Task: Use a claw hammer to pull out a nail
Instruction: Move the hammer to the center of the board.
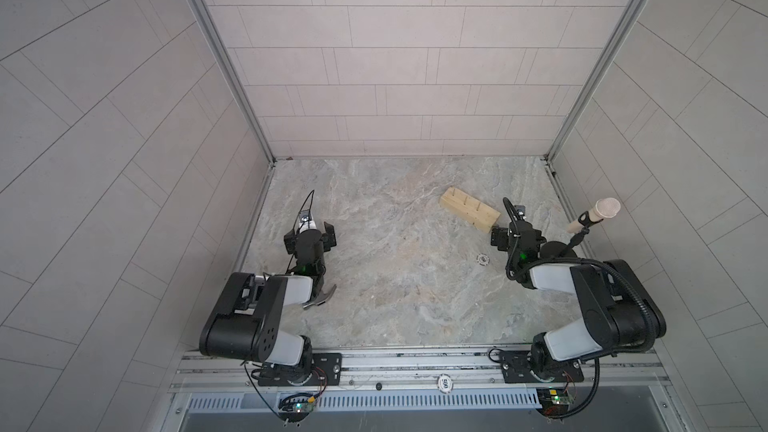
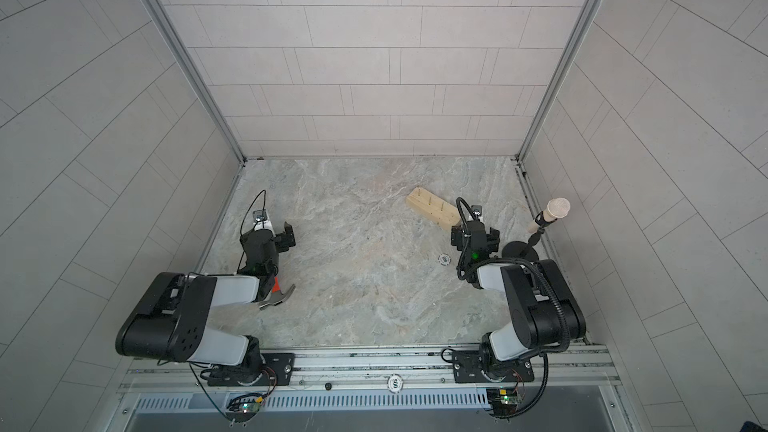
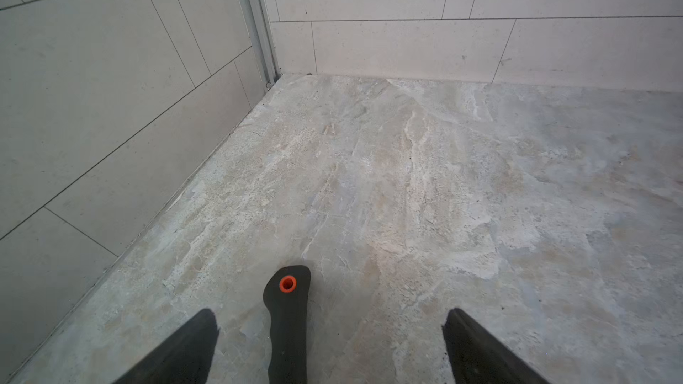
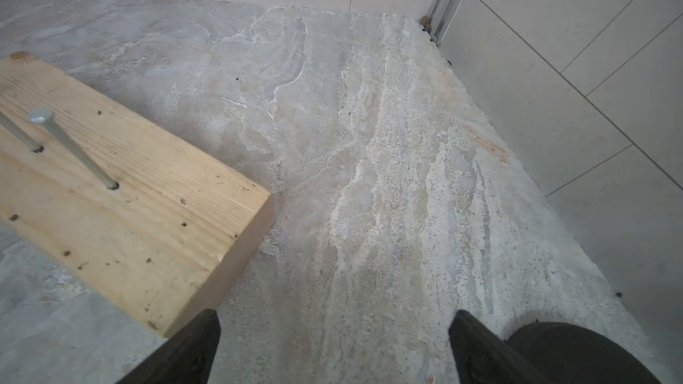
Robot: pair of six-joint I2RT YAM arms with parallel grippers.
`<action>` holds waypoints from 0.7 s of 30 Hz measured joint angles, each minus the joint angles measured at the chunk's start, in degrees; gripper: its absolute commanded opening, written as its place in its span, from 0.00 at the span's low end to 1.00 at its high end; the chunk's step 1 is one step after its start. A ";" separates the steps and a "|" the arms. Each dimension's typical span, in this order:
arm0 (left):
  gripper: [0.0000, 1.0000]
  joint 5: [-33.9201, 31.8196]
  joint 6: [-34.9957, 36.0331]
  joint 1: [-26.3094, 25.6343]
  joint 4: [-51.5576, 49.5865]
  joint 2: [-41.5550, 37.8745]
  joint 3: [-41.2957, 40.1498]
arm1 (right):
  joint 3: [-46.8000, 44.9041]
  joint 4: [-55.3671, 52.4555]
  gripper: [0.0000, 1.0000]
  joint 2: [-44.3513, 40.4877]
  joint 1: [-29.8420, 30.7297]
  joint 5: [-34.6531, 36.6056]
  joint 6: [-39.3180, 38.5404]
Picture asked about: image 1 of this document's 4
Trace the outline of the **red black claw hammer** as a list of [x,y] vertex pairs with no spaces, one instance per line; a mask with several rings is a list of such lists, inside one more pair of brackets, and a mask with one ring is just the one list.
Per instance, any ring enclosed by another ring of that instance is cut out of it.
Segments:
[[337,286],[333,285],[328,291],[320,290],[316,296],[311,298],[309,301],[305,302],[302,305],[303,309],[308,309],[310,307],[316,307],[321,306],[325,304],[336,292]]

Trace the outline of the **pale wooden block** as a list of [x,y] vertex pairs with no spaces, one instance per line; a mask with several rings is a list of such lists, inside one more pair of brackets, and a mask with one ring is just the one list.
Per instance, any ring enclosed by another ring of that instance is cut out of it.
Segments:
[[496,209],[456,187],[448,188],[440,196],[439,204],[483,233],[489,233],[501,215]]

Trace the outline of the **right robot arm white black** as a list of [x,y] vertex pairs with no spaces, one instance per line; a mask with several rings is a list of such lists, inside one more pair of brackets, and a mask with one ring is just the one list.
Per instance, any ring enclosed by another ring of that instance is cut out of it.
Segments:
[[523,219],[491,228],[490,244],[507,254],[509,280],[530,290],[573,295],[579,305],[578,319],[534,337],[525,363],[540,381],[563,376],[577,361],[645,352],[666,333],[663,314],[627,262],[575,253],[589,231],[585,222],[562,243],[546,240]]

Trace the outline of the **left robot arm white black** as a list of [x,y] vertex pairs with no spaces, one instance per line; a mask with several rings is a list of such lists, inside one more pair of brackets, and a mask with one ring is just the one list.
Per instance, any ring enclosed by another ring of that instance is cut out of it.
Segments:
[[300,304],[320,306],[335,293],[325,291],[324,254],[337,245],[334,226],[307,228],[284,236],[286,250],[296,265],[286,273],[268,277],[236,272],[230,275],[199,339],[199,352],[260,363],[309,375],[311,340],[280,330],[283,309]]

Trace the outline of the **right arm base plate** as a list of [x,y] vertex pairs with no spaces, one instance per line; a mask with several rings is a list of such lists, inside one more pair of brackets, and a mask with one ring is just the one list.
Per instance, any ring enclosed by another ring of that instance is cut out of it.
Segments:
[[501,350],[494,360],[500,365],[504,382],[518,383],[565,383],[584,381],[578,360],[556,361],[545,350]]

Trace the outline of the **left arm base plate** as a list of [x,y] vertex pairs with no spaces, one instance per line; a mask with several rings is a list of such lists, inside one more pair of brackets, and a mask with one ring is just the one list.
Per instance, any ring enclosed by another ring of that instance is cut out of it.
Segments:
[[294,366],[264,363],[257,382],[261,387],[337,386],[342,359],[341,353],[313,353],[311,358],[305,356]]

